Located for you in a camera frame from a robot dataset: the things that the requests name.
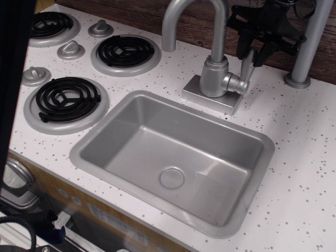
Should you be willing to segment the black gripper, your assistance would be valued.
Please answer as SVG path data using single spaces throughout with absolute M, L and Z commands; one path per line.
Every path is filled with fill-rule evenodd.
M 242 60 L 256 39 L 264 45 L 259 51 L 254 67 L 263 66 L 276 52 L 295 55 L 306 36 L 288 20 L 287 13 L 298 1 L 265 1 L 262 7 L 232 6 L 227 26 L 238 31 L 236 56 Z

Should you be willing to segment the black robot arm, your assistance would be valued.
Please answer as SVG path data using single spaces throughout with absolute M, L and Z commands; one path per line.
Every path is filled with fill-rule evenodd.
M 239 39 L 236 56 L 242 60 L 257 40 L 263 43 L 253 61 L 254 67 L 261 67 L 275 52 L 285 52 L 295 56 L 306 36 L 288 20 L 287 13 L 293 8 L 298 19 L 310 18 L 316 10 L 317 2 L 312 1 L 312 10 L 305 16 L 297 12 L 298 1 L 265 1 L 262 7 L 232 6 L 232 15 L 227 26 L 238 31 Z

